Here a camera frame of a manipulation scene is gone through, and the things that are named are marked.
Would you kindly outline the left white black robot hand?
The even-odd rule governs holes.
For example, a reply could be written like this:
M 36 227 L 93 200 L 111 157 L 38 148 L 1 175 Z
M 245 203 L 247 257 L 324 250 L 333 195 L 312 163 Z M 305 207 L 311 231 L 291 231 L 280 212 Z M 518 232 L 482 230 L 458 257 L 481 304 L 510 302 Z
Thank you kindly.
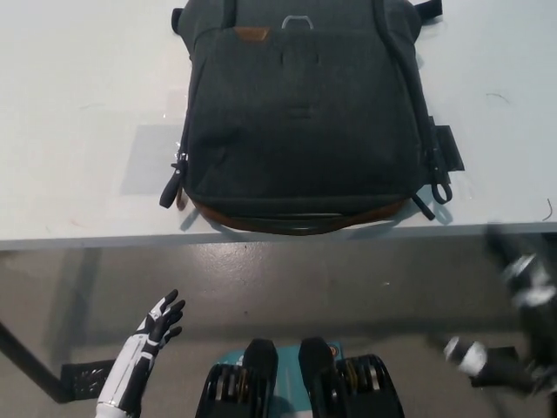
M 97 418 L 139 417 L 147 382 L 163 347 L 182 332 L 185 301 L 174 289 L 148 312 L 126 340 L 97 398 Z

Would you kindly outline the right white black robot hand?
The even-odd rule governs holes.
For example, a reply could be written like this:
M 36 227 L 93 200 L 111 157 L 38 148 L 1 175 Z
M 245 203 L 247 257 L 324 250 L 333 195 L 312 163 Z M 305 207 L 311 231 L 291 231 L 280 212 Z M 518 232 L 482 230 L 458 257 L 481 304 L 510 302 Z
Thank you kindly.
M 502 226 L 488 225 L 484 237 L 519 315 L 528 357 L 459 336 L 442 339 L 441 351 L 476 387 L 501 386 L 523 394 L 550 390 L 556 384 L 556 273 L 542 253 Z

